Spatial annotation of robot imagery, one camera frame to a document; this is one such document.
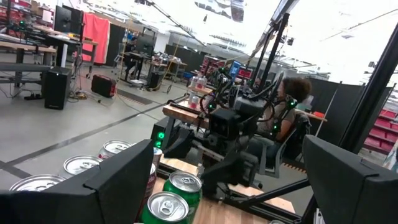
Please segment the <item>lit blue monitor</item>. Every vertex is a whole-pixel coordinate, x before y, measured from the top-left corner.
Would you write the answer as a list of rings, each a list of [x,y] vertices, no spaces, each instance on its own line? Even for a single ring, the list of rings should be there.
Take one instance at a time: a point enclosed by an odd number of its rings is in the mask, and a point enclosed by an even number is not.
[[[229,68],[229,75],[230,75],[232,78],[235,78],[236,75],[237,75],[238,72],[239,72],[240,67],[241,67],[241,62],[236,61],[236,60],[233,60],[233,62],[232,62],[231,65],[230,65],[230,68]]]

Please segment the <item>black partition screen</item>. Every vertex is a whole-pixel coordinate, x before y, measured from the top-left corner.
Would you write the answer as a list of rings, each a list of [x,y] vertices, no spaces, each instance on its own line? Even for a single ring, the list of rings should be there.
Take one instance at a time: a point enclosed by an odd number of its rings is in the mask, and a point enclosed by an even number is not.
[[[312,83],[311,95],[313,96],[310,103],[311,111],[325,114],[326,119],[320,121],[311,118],[310,133],[334,145],[339,145],[366,86],[335,83],[315,78],[311,78],[310,81]]]

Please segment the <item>black monitor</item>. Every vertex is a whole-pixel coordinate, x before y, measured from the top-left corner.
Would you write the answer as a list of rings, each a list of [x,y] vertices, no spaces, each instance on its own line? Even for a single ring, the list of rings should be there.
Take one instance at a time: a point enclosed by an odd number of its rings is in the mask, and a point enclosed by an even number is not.
[[[64,33],[81,34],[83,11],[69,6],[56,6],[54,30]]]

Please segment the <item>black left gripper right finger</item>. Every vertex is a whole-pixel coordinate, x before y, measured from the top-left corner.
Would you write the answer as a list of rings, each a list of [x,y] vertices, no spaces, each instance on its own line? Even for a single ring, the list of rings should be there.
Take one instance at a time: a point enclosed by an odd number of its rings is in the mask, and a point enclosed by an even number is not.
[[[398,224],[398,173],[312,135],[302,152],[326,224]]]

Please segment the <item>grey office chair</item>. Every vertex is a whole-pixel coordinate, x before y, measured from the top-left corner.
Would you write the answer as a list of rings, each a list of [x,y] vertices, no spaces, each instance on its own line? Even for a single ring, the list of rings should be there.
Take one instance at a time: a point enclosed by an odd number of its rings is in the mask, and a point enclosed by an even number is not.
[[[304,112],[298,111],[290,133],[283,141],[273,141],[261,135],[255,136],[255,139],[262,144],[258,173],[279,178],[279,169],[285,160],[294,161],[302,152],[303,139],[310,133],[311,127],[309,117]]]

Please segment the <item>red black floor case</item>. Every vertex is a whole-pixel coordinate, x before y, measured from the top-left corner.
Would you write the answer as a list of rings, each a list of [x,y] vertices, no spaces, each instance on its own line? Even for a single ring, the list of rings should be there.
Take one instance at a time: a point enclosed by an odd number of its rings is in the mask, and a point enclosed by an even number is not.
[[[116,80],[103,76],[93,75],[91,81],[91,91],[106,98],[112,98],[116,92]]]

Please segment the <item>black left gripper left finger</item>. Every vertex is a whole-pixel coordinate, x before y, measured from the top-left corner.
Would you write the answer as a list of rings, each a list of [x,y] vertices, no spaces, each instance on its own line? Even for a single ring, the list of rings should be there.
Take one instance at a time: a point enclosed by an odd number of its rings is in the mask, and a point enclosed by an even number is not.
[[[0,224],[133,224],[153,155],[145,139],[40,192],[0,192]]]

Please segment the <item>person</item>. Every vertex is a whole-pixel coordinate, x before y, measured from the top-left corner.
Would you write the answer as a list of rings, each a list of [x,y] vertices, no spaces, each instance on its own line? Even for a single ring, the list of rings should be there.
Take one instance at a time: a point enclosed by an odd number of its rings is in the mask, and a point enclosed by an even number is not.
[[[310,132],[308,116],[295,108],[308,98],[312,84],[307,78],[287,77],[282,79],[276,96],[276,105],[264,112],[265,121],[257,124],[257,133],[250,140],[247,152],[259,161],[266,158],[265,168],[273,169],[277,152],[280,157],[295,159],[302,149],[303,138]]]

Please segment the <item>red storage bin rack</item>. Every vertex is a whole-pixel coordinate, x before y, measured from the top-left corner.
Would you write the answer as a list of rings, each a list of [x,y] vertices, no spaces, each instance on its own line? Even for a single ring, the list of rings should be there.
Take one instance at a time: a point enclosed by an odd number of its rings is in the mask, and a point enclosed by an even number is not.
[[[388,155],[398,140],[398,112],[382,109],[364,141],[364,148]]]

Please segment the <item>wooden workbench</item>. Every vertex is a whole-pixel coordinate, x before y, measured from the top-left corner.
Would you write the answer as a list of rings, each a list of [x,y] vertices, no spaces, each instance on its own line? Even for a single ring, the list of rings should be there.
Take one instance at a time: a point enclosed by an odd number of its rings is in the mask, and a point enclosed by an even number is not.
[[[14,75],[4,76],[0,75],[0,84],[14,84],[19,88],[26,83],[42,84],[42,78],[24,78],[24,72],[34,72],[43,75],[52,68],[52,56],[57,51],[52,47],[39,47],[36,45],[28,45],[16,42],[0,41],[0,47],[9,48],[16,51],[16,61],[0,62],[0,73],[14,72]],[[42,64],[24,63],[24,55],[27,51],[33,53],[43,53]]]

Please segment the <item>green soda can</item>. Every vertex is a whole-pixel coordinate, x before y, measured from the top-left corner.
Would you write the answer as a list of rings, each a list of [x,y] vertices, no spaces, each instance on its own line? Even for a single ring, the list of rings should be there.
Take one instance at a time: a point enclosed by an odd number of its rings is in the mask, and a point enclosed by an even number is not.
[[[157,192],[144,206],[139,221],[143,224],[190,224],[188,203],[173,192]]]
[[[202,199],[202,183],[194,174],[175,171],[165,181],[163,191],[173,192],[181,196],[189,207],[188,214],[193,218]]]

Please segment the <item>black gantry poles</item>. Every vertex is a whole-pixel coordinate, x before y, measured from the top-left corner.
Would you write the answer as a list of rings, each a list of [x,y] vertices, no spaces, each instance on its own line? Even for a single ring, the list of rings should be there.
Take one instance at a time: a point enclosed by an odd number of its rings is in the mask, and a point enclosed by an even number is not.
[[[269,23],[267,29],[262,33],[261,38],[257,42],[256,48],[252,51],[251,55],[248,58],[248,64],[250,61],[256,56],[259,50],[261,50],[260,57],[257,61],[256,69],[254,73],[251,75],[251,86],[253,86],[254,82],[257,79],[258,72],[263,61],[267,46],[271,40],[271,37],[274,34],[277,34],[274,38],[274,44],[272,46],[271,52],[268,56],[267,63],[265,69],[262,73],[261,81],[259,83],[259,87],[257,88],[257,92],[259,93],[261,90],[265,88],[265,82],[267,80],[268,74],[271,69],[271,65],[275,59],[276,51],[279,46],[280,40],[282,38],[282,34],[285,30],[285,27],[288,24],[290,12],[297,5],[300,0],[280,0],[278,6],[276,7]]]

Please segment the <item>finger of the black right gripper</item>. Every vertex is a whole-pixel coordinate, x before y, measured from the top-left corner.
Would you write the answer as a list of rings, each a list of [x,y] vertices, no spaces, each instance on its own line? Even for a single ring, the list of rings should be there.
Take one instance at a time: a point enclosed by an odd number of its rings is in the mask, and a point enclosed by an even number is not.
[[[180,128],[178,138],[164,151],[164,157],[168,159],[184,159],[189,153],[195,134],[192,129]]]

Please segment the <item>black rig post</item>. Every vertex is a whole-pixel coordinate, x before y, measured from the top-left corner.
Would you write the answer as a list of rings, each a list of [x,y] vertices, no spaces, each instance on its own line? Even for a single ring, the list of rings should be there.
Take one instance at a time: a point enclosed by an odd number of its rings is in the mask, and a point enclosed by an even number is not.
[[[398,66],[398,22],[381,54],[368,84],[340,142],[340,147],[357,154],[362,148],[368,119],[372,116],[384,90]]]

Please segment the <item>black computer tower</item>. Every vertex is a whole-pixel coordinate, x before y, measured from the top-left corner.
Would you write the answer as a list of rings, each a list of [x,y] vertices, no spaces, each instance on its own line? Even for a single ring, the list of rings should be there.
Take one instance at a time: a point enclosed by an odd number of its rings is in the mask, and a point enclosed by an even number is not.
[[[43,97],[47,109],[63,110],[70,92],[72,70],[53,67],[44,75]]]

